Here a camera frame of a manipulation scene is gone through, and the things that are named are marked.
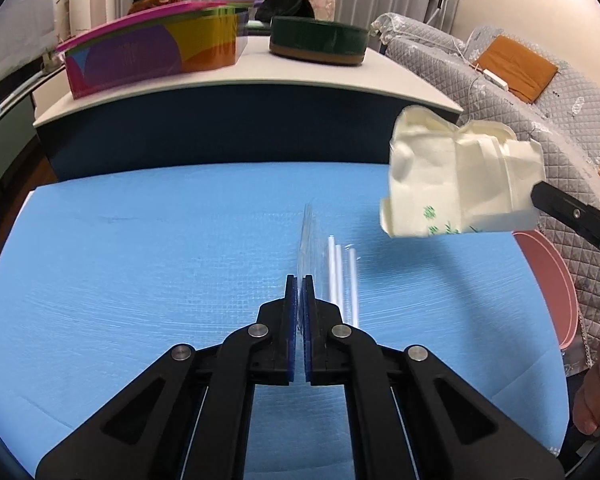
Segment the plastic straw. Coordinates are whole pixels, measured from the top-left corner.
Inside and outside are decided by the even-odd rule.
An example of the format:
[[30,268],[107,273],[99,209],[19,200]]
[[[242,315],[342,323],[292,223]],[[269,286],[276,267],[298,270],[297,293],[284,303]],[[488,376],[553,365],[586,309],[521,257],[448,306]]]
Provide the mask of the plastic straw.
[[342,272],[342,246],[336,245],[336,278],[338,291],[338,302],[336,305],[340,308],[340,316],[344,316],[344,275]]
[[329,302],[338,304],[338,279],[336,276],[336,239],[329,236]]
[[349,248],[349,279],[351,296],[351,324],[360,328],[360,304],[358,303],[358,269],[356,250]]

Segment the quilted sofa cover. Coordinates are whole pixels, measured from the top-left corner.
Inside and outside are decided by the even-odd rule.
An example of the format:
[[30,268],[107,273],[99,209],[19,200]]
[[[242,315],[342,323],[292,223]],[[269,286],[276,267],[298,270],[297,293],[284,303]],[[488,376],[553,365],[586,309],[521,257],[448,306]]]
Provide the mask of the quilted sofa cover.
[[[600,88],[567,62],[501,28],[476,28],[464,42],[399,16],[383,14],[372,32],[387,45],[386,55],[456,101],[468,120],[500,121],[519,139],[542,144],[547,180],[600,209]],[[469,66],[499,35],[523,43],[558,66],[558,73],[533,105],[487,81]],[[546,215],[539,229],[552,241],[573,277],[581,311],[584,351],[565,355],[567,375],[592,365],[600,341],[600,252]]]

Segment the orange cushion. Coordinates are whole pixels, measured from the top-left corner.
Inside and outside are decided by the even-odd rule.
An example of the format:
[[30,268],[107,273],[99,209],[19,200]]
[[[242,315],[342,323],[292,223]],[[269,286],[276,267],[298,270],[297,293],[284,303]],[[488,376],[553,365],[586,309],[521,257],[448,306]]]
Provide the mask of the orange cushion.
[[533,103],[558,72],[558,67],[505,36],[498,36],[478,58],[477,65],[504,79],[509,91]]

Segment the blue table surface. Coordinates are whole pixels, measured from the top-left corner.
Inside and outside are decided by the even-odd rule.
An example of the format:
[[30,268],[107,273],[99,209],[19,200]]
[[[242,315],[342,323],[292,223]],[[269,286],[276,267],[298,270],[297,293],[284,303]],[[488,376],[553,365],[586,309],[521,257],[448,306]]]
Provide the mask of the blue table surface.
[[[552,322],[511,234],[391,240],[387,167],[235,164],[39,188],[0,257],[0,436],[38,462],[172,345],[282,297],[302,212],[358,250],[360,322],[423,344],[547,448],[568,423]],[[245,478],[353,477],[341,387],[256,390]]]

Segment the colorful box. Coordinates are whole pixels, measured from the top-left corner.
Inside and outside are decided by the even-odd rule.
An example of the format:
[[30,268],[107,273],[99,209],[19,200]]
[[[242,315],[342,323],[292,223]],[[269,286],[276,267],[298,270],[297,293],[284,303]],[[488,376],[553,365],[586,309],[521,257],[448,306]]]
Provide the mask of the colorful box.
[[106,23],[58,47],[74,98],[145,79],[235,64],[247,17],[222,2],[179,2]]

